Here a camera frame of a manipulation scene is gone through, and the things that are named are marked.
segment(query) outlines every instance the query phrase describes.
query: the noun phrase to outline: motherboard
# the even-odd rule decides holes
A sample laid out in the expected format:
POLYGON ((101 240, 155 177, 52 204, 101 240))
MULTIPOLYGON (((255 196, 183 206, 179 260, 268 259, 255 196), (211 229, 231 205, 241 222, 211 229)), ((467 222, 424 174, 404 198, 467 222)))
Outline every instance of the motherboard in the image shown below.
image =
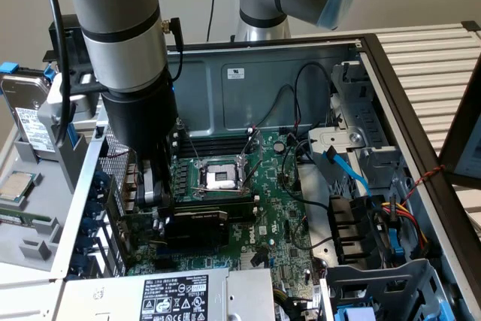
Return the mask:
MULTIPOLYGON (((315 265, 311 262, 310 251, 299 250, 291 241, 292 233, 305 215, 304 206, 289 196, 280 179, 287 148, 286 136, 277 132, 262 132, 259 142, 262 143, 262 154, 253 152, 247 155, 247 160, 251 165, 250 170, 259 158, 262 158, 262 162, 244 192, 235 196, 242 198, 243 195, 255 193, 256 206, 252 222, 232 222, 229 225, 227 244, 215 250, 173 253, 167 252, 160 242, 149 241, 152 235, 145 232, 144 224, 150 224, 151 212, 143 210, 142 213, 131 213, 126 219, 133 234, 132 239, 137 245, 128 275, 208 268, 245 270, 255 267, 251 262, 255 257, 262 257, 262 262, 256 267, 270 268, 275 287, 284 289, 288 295, 305 298, 312 296, 313 282, 319 280, 314 276, 318 272, 313 270, 315 265), (284 146, 282 152, 279 150, 280 144, 284 146)), ((227 171, 228 168, 221 167, 230 165, 231 160, 231 156, 216 156, 207 161, 218 166, 217 170, 227 171)), ((288 183, 295 179, 293 160, 293 155, 289 155, 286 160, 284 177, 288 183)), ((195 203, 199 198, 198 162, 192 158, 178 159, 172 163, 176 204, 180 206, 195 203)), ((215 193, 212 198, 229 196, 227 190, 215 193)), ((308 232, 302 228, 295 237, 298 243, 310 246, 308 232)))

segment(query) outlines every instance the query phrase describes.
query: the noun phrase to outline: warning label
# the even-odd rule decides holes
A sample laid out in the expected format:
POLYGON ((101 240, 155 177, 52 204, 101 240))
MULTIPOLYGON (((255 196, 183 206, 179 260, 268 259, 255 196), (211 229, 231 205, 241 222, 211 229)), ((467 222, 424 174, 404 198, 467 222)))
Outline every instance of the warning label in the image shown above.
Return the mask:
POLYGON ((146 280, 140 321, 207 320, 206 274, 146 280))
POLYGON ((15 110, 33 149, 55 152, 47 129, 38 120, 37 111, 26 108, 15 108, 15 110))

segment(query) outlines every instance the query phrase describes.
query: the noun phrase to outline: robotic arm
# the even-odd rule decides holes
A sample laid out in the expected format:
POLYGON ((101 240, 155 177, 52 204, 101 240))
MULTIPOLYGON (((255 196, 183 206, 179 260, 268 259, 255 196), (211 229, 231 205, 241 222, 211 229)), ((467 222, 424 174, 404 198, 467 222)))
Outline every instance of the robotic arm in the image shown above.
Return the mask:
MULTIPOLYGON (((137 155, 137 203, 171 208, 167 135, 177 118, 159 0, 73 0, 110 126, 137 155)), ((287 38, 286 16, 334 28, 352 0, 240 0, 238 40, 287 38)))

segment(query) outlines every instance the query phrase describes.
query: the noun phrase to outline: capacitor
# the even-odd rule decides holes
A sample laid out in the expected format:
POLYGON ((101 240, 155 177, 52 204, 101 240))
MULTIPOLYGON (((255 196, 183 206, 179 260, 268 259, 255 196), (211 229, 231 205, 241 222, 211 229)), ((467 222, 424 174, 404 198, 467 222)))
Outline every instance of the capacitor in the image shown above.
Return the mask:
POLYGON ((304 283, 306 285, 309 284, 309 280, 310 280, 310 270, 305 269, 304 270, 304 283))
POLYGON ((281 141, 276 141, 273 145, 276 154, 283 154, 286 151, 286 145, 281 141))

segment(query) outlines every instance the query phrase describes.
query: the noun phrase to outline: hard drive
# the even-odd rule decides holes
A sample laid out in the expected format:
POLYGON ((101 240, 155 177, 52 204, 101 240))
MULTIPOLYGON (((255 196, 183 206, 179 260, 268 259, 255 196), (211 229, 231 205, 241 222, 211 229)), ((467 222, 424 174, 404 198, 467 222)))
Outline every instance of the hard drive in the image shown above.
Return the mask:
POLYGON ((20 131, 39 158, 56 160, 55 149, 37 111, 50 91, 50 81, 42 71, 18 68, 13 74, 0 74, 5 99, 20 131))

